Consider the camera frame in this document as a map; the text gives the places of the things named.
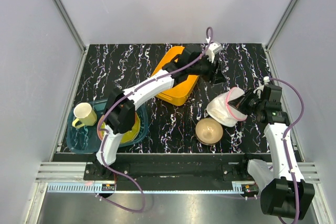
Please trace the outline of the white mesh laundry bag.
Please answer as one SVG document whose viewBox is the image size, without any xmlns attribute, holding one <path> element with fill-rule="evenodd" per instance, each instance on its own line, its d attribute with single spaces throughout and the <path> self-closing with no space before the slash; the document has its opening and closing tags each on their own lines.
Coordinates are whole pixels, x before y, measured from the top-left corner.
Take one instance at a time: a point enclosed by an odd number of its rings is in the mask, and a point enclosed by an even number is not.
<svg viewBox="0 0 336 224">
<path fill-rule="evenodd" d="M 215 97 L 206 107 L 210 117 L 226 127 L 233 127 L 237 122 L 247 119 L 247 115 L 242 114 L 231 107 L 228 102 L 239 98 L 244 91 L 238 87 L 233 87 L 229 91 Z"/>
</svg>

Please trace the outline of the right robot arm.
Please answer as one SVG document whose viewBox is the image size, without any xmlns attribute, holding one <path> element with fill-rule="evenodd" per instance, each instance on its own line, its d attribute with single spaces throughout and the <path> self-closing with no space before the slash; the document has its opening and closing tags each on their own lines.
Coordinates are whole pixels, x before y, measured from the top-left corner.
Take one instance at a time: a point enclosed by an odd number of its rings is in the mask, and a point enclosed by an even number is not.
<svg viewBox="0 0 336 224">
<path fill-rule="evenodd" d="M 264 127 L 270 148 L 272 168 L 263 160 L 250 159 L 238 167 L 239 176 L 254 179 L 263 214 L 297 223 L 305 217 L 315 190 L 298 167 L 290 138 L 293 123 L 282 110 L 281 97 L 280 86 L 266 84 L 261 92 L 250 89 L 228 100 L 227 105 L 243 115 L 253 114 Z"/>
</svg>

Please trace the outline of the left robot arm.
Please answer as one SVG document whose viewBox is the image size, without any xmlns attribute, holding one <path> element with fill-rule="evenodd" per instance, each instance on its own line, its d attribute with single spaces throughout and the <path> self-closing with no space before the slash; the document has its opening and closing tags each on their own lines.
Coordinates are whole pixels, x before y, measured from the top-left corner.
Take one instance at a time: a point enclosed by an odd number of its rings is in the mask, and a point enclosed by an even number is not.
<svg viewBox="0 0 336 224">
<path fill-rule="evenodd" d="M 204 51 L 196 45 L 187 46 L 152 77 L 131 88 L 112 91 L 105 114 L 97 126 L 103 135 L 96 154 L 99 164 L 95 167 L 95 174 L 99 178 L 107 180 L 113 175 L 111 164 L 116 161 L 122 137 L 135 124 L 136 110 L 157 94 L 186 81 L 189 76 L 200 76 L 212 82 L 219 72 L 216 55 L 222 50 L 221 44 L 217 42 L 209 43 Z"/>
</svg>

